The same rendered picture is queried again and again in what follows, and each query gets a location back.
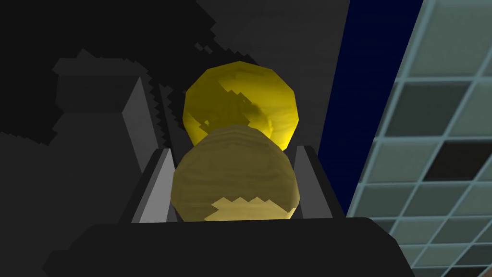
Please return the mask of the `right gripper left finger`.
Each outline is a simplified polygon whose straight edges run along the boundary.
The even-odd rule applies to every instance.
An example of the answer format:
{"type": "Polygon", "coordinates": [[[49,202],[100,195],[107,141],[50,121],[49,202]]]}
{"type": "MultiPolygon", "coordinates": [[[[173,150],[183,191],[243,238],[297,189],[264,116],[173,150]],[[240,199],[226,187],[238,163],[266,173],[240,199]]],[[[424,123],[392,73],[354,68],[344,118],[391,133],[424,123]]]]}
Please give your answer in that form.
{"type": "Polygon", "coordinates": [[[172,180],[175,171],[169,148],[156,149],[119,220],[128,223],[177,222],[171,205],[172,180]]]}

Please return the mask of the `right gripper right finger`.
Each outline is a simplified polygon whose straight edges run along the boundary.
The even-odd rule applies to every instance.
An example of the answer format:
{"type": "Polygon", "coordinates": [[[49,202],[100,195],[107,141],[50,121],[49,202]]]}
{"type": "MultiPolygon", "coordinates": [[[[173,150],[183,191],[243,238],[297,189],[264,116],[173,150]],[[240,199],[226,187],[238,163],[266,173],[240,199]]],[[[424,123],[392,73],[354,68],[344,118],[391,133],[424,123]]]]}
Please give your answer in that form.
{"type": "Polygon", "coordinates": [[[302,218],[345,218],[313,147],[297,147],[294,172],[300,193],[302,218]]]}

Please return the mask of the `yellow round door knob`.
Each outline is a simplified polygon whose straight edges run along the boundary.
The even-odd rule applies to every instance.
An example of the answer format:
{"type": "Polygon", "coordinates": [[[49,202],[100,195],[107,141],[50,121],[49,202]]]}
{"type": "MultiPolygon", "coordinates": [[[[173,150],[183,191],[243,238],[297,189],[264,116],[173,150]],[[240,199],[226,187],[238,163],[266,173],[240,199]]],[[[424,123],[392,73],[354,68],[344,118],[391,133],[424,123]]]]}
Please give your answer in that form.
{"type": "Polygon", "coordinates": [[[300,202],[285,150],[299,121],[294,92],[271,69],[207,69],[185,93],[193,147],[179,162],[171,204],[185,222],[290,219],[300,202]]]}

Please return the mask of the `grey door leaf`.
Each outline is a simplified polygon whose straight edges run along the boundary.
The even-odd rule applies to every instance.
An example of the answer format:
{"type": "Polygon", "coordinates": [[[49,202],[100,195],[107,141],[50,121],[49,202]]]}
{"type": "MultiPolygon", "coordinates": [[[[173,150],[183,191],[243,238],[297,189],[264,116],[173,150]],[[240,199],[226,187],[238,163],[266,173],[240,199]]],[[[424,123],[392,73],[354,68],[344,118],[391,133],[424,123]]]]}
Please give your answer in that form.
{"type": "Polygon", "coordinates": [[[124,111],[69,111],[56,99],[61,58],[81,50],[138,81],[159,146],[181,160],[184,92],[237,60],[272,69],[294,91],[299,125],[286,154],[319,149],[349,0],[0,0],[0,269],[41,273],[88,226],[114,223],[141,176],[124,111]]]}

